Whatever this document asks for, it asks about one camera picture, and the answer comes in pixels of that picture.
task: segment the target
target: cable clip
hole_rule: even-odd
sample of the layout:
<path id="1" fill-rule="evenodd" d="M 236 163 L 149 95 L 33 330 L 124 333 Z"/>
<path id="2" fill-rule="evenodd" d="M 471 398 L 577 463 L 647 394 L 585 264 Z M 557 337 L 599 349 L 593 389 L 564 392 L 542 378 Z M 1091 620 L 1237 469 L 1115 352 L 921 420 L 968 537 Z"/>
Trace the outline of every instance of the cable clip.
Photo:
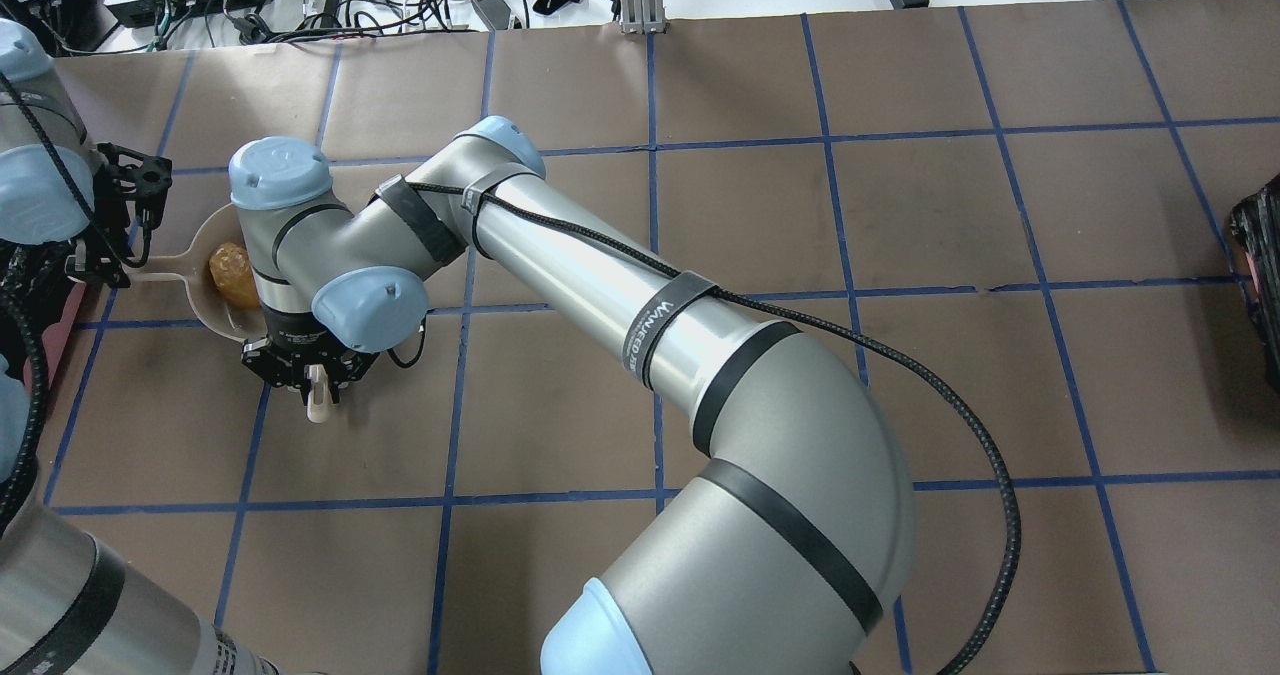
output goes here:
<path id="1" fill-rule="evenodd" d="M 493 170 L 489 170 L 480 178 L 476 178 L 471 184 L 462 188 L 462 209 L 471 213 L 471 245 L 475 246 L 476 252 L 483 255 L 486 260 L 493 260 L 484 247 L 480 246 L 480 234 L 476 232 L 477 223 L 480 223 L 480 204 L 484 201 L 485 192 L 493 191 L 495 187 L 507 182 L 516 175 L 534 175 L 539 177 L 538 173 L 530 170 L 520 163 L 503 163 Z"/>

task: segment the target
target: cable strap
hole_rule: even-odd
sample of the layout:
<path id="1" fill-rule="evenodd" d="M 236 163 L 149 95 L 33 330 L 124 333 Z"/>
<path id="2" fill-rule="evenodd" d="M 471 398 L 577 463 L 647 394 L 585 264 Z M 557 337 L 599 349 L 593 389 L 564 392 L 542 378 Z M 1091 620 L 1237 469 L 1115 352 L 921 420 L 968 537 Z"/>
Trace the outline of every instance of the cable strap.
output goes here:
<path id="1" fill-rule="evenodd" d="M 516 175 L 539 177 L 538 173 L 530 170 L 525 165 L 521 165 L 520 163 L 503 163 L 481 175 L 467 187 L 462 188 L 462 209 L 471 213 L 471 245 L 474 245 L 476 252 L 483 255 L 486 260 L 493 260 L 493 256 L 485 252 L 484 247 L 480 246 L 480 234 L 476 232 L 480 223 L 480 206 L 484 205 L 485 193 L 492 193 L 494 188 Z"/>
<path id="2" fill-rule="evenodd" d="M 631 320 L 627 337 L 622 341 L 622 366 L 635 379 L 644 383 L 644 387 L 653 389 L 653 383 L 649 380 L 649 365 L 653 362 L 653 351 L 658 347 L 662 333 L 676 319 L 676 315 L 680 315 L 682 310 L 714 287 L 716 283 L 698 273 L 685 270 L 662 286 L 640 309 L 636 319 Z"/>
<path id="3" fill-rule="evenodd" d="M 375 200 L 387 204 L 392 213 L 403 220 L 408 229 L 413 231 L 417 241 L 440 265 L 453 263 L 466 250 L 466 246 L 440 222 L 431 206 L 404 182 L 403 177 L 396 175 L 388 179 L 374 192 L 376 193 L 374 195 Z"/>
<path id="4" fill-rule="evenodd" d="M 805 562 L 827 580 L 831 589 L 836 590 L 849 611 L 854 614 L 864 633 L 870 633 L 872 628 L 884 615 L 879 597 L 876 590 L 867 584 L 867 579 L 858 571 L 858 567 L 840 552 L 836 543 L 824 535 L 818 525 L 814 525 L 804 512 L 800 512 L 791 501 L 771 488 L 767 483 L 748 473 L 740 466 L 727 460 L 714 459 L 698 474 L 699 478 L 714 483 L 739 502 L 745 505 L 773 528 L 787 544 L 795 548 Z"/>

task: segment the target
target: light blue joint cap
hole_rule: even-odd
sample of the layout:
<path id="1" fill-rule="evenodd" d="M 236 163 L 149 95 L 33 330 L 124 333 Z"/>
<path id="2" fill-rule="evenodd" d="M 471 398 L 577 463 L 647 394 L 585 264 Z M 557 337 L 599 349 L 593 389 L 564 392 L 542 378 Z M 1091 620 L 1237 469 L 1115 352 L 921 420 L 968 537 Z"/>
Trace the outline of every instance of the light blue joint cap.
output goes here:
<path id="1" fill-rule="evenodd" d="M 489 142 L 507 149 L 507 152 L 515 155 L 522 165 L 538 173 L 539 178 L 547 177 L 547 164 L 543 163 L 543 156 L 534 146 L 534 141 L 521 132 L 516 123 L 503 118 L 503 115 L 489 115 L 470 131 L 458 133 L 458 137 L 462 136 L 484 137 Z"/>
<path id="2" fill-rule="evenodd" d="M 591 578 L 543 640 L 543 675 L 653 675 L 608 588 Z"/>
<path id="3" fill-rule="evenodd" d="M 381 352 L 403 342 L 429 305 L 421 278 L 392 265 L 343 273 L 311 297 L 316 320 L 357 352 Z"/>
<path id="4" fill-rule="evenodd" d="M 61 146 L 58 155 L 93 206 L 93 174 L 77 151 Z M 76 204 L 54 160 L 38 145 L 24 145 L 0 154 L 0 240 L 40 245 L 77 237 L 88 218 Z"/>
<path id="5" fill-rule="evenodd" d="M 15 83 L 38 78 L 54 67 L 54 59 L 36 36 L 13 20 L 0 19 L 0 73 Z"/>
<path id="6" fill-rule="evenodd" d="M 232 155 L 227 168 L 232 202 L 242 210 L 279 210 L 320 197 L 333 187 L 320 147 L 296 137 L 264 137 Z"/>

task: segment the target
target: velcro strap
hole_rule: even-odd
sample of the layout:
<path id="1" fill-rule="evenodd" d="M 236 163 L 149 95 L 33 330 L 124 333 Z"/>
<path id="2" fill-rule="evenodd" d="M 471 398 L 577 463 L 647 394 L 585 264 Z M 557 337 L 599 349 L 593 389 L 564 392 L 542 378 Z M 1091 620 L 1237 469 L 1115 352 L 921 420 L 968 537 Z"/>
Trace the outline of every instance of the velcro strap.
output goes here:
<path id="1" fill-rule="evenodd" d="M 676 315 L 714 287 L 716 283 L 698 273 L 685 270 L 655 292 L 636 319 L 631 320 L 627 337 L 622 341 L 622 366 L 644 383 L 644 387 L 653 389 L 653 383 L 649 382 L 649 365 L 653 362 L 653 352 L 663 330 L 671 325 Z"/>
<path id="2" fill-rule="evenodd" d="M 374 197 L 385 202 L 392 213 L 413 231 L 422 247 L 440 265 L 453 263 L 466 251 L 466 246 L 440 222 L 435 210 L 431 210 L 417 191 L 408 187 L 402 175 L 388 179 L 374 192 Z"/>

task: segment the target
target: orange object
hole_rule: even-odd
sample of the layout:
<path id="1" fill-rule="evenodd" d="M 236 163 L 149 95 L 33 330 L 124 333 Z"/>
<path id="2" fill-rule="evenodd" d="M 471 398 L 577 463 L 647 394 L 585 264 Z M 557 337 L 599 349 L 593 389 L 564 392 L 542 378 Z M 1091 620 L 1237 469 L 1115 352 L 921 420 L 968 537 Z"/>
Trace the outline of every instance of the orange object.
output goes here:
<path id="1" fill-rule="evenodd" d="M 253 266 L 243 247 L 233 242 L 220 245 L 209 257 L 209 273 L 227 302 L 242 310 L 256 310 L 261 305 L 253 286 Z"/>

